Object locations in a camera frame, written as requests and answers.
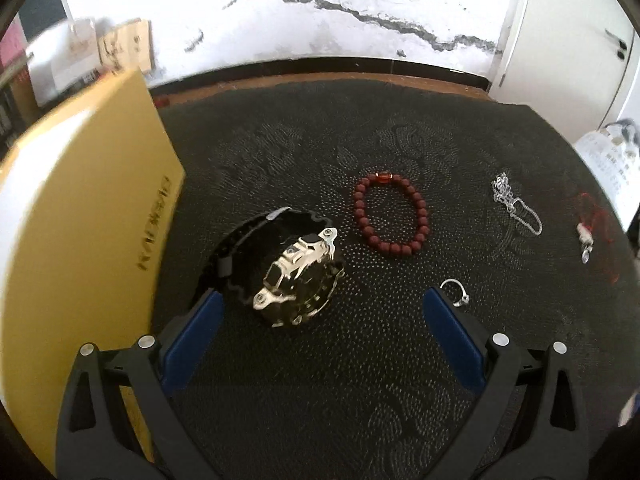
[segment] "door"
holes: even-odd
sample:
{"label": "door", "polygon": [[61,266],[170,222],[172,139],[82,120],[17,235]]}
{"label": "door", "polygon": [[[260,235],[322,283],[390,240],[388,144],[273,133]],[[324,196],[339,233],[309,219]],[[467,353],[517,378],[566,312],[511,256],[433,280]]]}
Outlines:
{"label": "door", "polygon": [[631,22],[617,0],[521,0],[520,8],[511,56],[505,52],[489,95],[531,106],[575,142],[600,126],[618,92]]}

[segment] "beaded bracelet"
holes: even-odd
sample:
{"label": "beaded bracelet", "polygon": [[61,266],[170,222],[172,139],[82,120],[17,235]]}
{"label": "beaded bracelet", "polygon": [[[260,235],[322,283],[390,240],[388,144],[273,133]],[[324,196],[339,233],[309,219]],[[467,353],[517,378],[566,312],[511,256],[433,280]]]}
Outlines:
{"label": "beaded bracelet", "polygon": [[[417,227],[415,230],[414,239],[408,243],[398,244],[385,242],[376,235],[375,229],[371,226],[369,218],[366,214],[366,204],[364,202],[364,195],[370,186],[386,186],[387,184],[394,184],[399,187],[402,192],[411,199],[415,207],[417,217]],[[362,231],[362,235],[367,239],[367,243],[385,254],[402,254],[403,256],[411,256],[417,253],[425,241],[427,235],[430,232],[428,211],[426,209],[426,203],[422,199],[420,193],[415,190],[415,187],[411,185],[409,180],[402,178],[398,174],[391,173],[369,173],[366,177],[361,178],[353,193],[353,199],[355,200],[354,214],[358,227]]]}

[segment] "white wall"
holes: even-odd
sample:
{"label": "white wall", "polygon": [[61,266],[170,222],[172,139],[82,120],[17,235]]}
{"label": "white wall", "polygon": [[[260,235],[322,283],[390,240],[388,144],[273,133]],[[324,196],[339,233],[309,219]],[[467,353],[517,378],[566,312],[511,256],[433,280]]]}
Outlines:
{"label": "white wall", "polygon": [[[237,64],[305,56],[405,59],[487,76],[513,0],[67,0],[101,32],[152,22],[155,86]],[[202,32],[202,42],[186,51]],[[397,54],[402,50],[406,56]]]}

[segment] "metal rivet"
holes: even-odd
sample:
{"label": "metal rivet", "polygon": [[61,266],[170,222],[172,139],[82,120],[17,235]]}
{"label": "metal rivet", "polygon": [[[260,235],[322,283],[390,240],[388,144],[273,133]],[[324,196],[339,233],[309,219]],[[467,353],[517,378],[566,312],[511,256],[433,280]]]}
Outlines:
{"label": "metal rivet", "polygon": [[492,337],[492,340],[498,346],[507,346],[509,344],[509,338],[505,334],[502,334],[500,332],[498,332],[497,334],[494,334],[494,336]]}
{"label": "metal rivet", "polygon": [[556,341],[554,343],[554,350],[559,354],[566,354],[566,345],[562,341]]}
{"label": "metal rivet", "polygon": [[91,355],[94,352],[94,346],[91,343],[85,343],[80,347],[80,355]]}
{"label": "metal rivet", "polygon": [[151,348],[156,343],[156,338],[152,335],[143,335],[138,339],[138,346],[140,348]]}

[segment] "dotted pattern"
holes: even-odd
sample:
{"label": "dotted pattern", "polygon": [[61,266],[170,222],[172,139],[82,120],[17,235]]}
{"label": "dotted pattern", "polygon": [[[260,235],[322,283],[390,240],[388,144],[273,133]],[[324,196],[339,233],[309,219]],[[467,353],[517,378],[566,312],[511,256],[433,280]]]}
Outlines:
{"label": "dotted pattern", "polygon": [[[226,301],[223,326],[174,399],[224,478],[424,474],[473,401],[420,313],[424,291],[445,278],[465,285],[465,309],[489,331],[530,348],[565,342],[594,449],[613,427],[640,381],[632,255],[616,228],[618,282],[581,263],[574,197],[586,191],[609,206],[571,147],[530,108],[331,81],[225,92],[160,113],[187,178],[162,261],[156,330],[190,306],[223,234],[260,212],[289,205],[331,218],[346,264],[331,304],[298,330],[267,329]],[[427,202],[433,232],[410,258],[383,256],[356,227],[354,183],[375,171],[402,174]],[[493,202],[490,183],[502,171],[540,215],[541,236]],[[411,205],[385,191],[367,194],[372,224],[385,238],[409,237]],[[512,406],[486,460],[515,413]]]}

